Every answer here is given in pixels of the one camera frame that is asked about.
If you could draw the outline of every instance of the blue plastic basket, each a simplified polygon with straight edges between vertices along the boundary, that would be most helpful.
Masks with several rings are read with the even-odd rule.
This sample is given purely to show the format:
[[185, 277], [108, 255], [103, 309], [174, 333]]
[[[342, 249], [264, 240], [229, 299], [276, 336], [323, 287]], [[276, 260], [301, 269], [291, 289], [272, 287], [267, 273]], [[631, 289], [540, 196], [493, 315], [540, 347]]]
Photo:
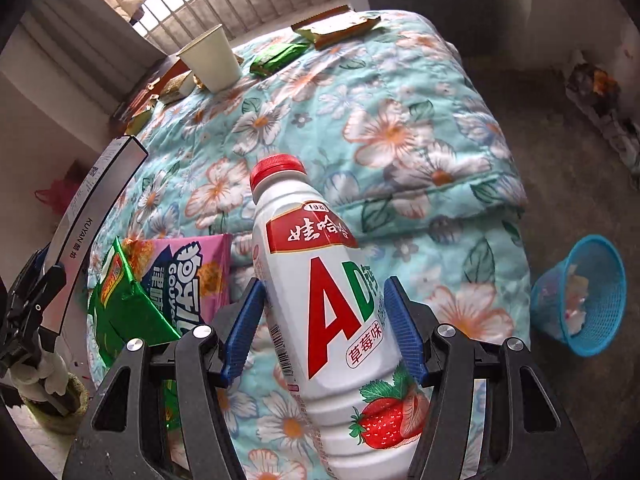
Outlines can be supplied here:
[[[577, 266], [575, 274], [589, 280], [586, 319], [575, 335], [569, 335], [564, 320], [564, 291], [571, 265]], [[531, 291], [531, 322], [576, 354], [589, 357], [611, 343], [622, 322], [625, 303], [625, 267], [618, 251], [606, 238], [590, 235], [537, 280]]]

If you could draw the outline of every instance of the barcode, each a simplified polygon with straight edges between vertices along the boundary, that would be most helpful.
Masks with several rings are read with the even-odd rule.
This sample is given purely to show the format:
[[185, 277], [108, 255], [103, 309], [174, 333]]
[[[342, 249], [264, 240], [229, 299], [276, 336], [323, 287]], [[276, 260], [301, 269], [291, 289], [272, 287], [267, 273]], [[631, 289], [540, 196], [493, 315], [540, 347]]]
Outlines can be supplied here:
[[276, 355], [278, 356], [278, 361], [280, 361], [282, 374], [285, 377], [293, 377], [293, 367], [291, 366], [291, 361], [289, 361], [289, 356], [287, 355], [287, 348], [284, 345], [284, 339], [282, 338], [280, 327], [277, 324], [274, 324], [269, 328], [269, 333], [271, 334], [273, 345], [276, 347]]

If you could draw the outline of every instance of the blue floral bedspread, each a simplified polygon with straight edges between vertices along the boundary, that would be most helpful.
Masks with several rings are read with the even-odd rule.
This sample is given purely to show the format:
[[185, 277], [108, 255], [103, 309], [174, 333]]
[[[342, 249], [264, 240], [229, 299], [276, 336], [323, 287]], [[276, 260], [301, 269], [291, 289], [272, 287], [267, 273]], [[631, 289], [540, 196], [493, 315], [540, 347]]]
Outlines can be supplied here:
[[[382, 22], [365, 36], [310, 50], [264, 80], [249, 74], [255, 55], [295, 35], [258, 38], [236, 49], [245, 62], [235, 86], [158, 105], [138, 136], [149, 158], [98, 234], [88, 287], [116, 236], [231, 232], [237, 298], [253, 275], [249, 173], [270, 153], [292, 153], [367, 251], [379, 282], [399, 276], [409, 297], [468, 336], [528, 342], [529, 267], [518, 231], [526, 197], [500, 126], [429, 22], [375, 14]], [[100, 381], [91, 336], [88, 346]], [[218, 397], [248, 479], [328, 478], [265, 325], [241, 380]], [[477, 381], [463, 478], [478, 466], [483, 417]]]

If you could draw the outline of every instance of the white bottle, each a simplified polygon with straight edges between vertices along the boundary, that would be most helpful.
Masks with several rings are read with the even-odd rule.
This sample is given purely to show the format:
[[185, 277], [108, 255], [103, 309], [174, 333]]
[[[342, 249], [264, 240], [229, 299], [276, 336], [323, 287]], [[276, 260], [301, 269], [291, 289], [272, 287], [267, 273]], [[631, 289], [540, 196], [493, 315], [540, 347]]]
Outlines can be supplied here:
[[251, 174], [255, 272], [285, 382], [339, 480], [404, 480], [428, 401], [400, 365], [382, 290], [292, 155]]

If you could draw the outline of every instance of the concrete floor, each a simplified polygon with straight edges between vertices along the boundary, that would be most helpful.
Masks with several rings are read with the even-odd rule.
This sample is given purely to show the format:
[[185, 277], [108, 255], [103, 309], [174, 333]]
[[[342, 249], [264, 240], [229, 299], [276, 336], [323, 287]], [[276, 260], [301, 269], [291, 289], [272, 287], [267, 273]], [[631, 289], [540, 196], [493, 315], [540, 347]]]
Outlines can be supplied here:
[[545, 335], [531, 338], [595, 477], [640, 420], [640, 194], [608, 142], [564, 96], [559, 76], [468, 71], [502, 126], [529, 197], [522, 235], [532, 284], [587, 234], [611, 240], [625, 263], [625, 317], [602, 354], [579, 358]]

